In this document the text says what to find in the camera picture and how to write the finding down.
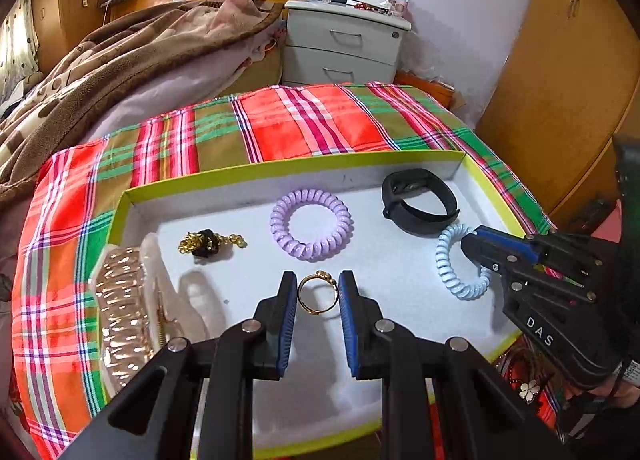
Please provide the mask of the black fitness wristband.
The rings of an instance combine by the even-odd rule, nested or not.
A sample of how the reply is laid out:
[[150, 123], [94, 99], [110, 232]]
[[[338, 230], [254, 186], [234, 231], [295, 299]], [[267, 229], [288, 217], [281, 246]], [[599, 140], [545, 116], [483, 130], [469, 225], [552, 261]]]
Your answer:
[[426, 168], [401, 169], [382, 183], [383, 217], [409, 235], [438, 235], [459, 217], [450, 186]]

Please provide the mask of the gold chain black charm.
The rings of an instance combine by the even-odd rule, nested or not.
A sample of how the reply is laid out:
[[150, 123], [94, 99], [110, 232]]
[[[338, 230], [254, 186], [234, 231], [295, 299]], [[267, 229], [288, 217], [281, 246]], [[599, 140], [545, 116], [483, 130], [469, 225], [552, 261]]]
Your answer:
[[193, 257], [209, 259], [228, 246], [245, 249], [247, 243], [242, 235], [221, 235], [212, 229], [188, 232], [178, 244], [180, 254], [191, 254]]

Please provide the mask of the beige hair claw clip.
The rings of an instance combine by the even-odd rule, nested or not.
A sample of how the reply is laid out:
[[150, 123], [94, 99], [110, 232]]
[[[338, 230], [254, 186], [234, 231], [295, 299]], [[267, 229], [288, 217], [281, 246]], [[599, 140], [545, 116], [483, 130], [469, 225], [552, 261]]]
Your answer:
[[201, 272], [171, 281], [154, 232], [137, 246], [105, 246], [89, 287], [98, 305], [100, 373], [110, 398], [171, 339], [197, 343], [227, 328], [221, 299]]

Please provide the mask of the green-edged white tray box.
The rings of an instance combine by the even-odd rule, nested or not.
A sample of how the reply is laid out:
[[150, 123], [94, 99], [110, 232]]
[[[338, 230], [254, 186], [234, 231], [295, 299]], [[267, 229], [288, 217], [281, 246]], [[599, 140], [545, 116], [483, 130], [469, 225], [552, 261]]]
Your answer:
[[[440, 343], [462, 336], [495, 359], [518, 337], [502, 313], [498, 281], [475, 301], [461, 301], [438, 276], [436, 237], [409, 235], [383, 217], [384, 178], [415, 167], [450, 186], [461, 224], [521, 233], [480, 166], [460, 151], [349, 153], [248, 164], [167, 179], [120, 196], [108, 243], [134, 246], [154, 232], [171, 281], [177, 283], [192, 269], [201, 272], [221, 299], [227, 328], [250, 318], [259, 301], [276, 293], [286, 271], [303, 282], [283, 379], [260, 381], [254, 389], [256, 458], [346, 443], [373, 432], [381, 421], [381, 385], [350, 374], [340, 311], [333, 290], [314, 278], [316, 271], [332, 276], [352, 271], [360, 292], [374, 298], [385, 317], [424, 339]], [[271, 232], [277, 201], [302, 189], [336, 195], [352, 217], [350, 235], [316, 257], [288, 254]], [[203, 229], [242, 235], [247, 247], [228, 246], [209, 259], [180, 254], [184, 236]]]

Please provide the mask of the orange storage box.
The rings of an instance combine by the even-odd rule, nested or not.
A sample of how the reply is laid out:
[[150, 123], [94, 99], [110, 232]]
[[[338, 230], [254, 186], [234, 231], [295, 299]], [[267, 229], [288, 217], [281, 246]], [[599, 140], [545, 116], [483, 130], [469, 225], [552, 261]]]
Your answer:
[[432, 96], [445, 108], [451, 108], [451, 105], [454, 103], [454, 88], [442, 84], [441, 82], [426, 80], [411, 73], [397, 71], [394, 78], [394, 84], [412, 86], [416, 89], [420, 89]]

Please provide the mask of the wooden door wardrobe right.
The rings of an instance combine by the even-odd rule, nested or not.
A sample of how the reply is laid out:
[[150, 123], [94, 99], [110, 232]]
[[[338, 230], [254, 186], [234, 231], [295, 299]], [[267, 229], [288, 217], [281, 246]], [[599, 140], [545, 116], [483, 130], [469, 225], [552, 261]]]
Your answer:
[[475, 131], [556, 227], [615, 201], [612, 138], [639, 132], [639, 35], [618, 0], [529, 0]]

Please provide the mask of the red green plaid cloth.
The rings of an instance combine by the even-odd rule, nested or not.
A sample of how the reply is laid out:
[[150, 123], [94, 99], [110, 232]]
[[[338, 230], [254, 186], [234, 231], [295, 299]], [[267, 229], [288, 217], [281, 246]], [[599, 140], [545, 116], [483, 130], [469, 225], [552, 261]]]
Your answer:
[[12, 348], [22, 420], [54, 459], [104, 406], [88, 280], [127, 189], [217, 168], [383, 150], [461, 150], [522, 229], [551, 220], [508, 165], [426, 92], [380, 82], [272, 86], [178, 108], [54, 154], [17, 246]]

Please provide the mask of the grey bedside drawer cabinet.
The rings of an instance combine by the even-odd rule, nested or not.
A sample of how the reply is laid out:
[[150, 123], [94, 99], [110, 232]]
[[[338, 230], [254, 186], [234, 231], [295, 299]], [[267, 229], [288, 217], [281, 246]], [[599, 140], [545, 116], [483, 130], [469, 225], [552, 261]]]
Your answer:
[[394, 81], [407, 20], [309, 0], [289, 0], [285, 10], [284, 85]]

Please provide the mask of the brown patterned blanket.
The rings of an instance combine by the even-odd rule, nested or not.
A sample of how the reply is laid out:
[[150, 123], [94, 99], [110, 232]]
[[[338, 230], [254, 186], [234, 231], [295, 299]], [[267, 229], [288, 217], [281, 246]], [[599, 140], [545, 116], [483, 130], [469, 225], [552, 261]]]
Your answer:
[[46, 160], [76, 145], [139, 87], [253, 38], [282, 11], [280, 2], [264, 0], [166, 2], [92, 32], [2, 122], [2, 206], [32, 194]]

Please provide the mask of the patterned window curtain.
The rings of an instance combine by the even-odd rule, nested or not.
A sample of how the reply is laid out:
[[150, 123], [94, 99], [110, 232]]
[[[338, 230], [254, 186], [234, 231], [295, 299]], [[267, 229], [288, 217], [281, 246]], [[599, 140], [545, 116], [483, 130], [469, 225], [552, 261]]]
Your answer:
[[1, 101], [9, 97], [18, 82], [39, 71], [38, 49], [32, 0], [16, 0], [1, 21]]

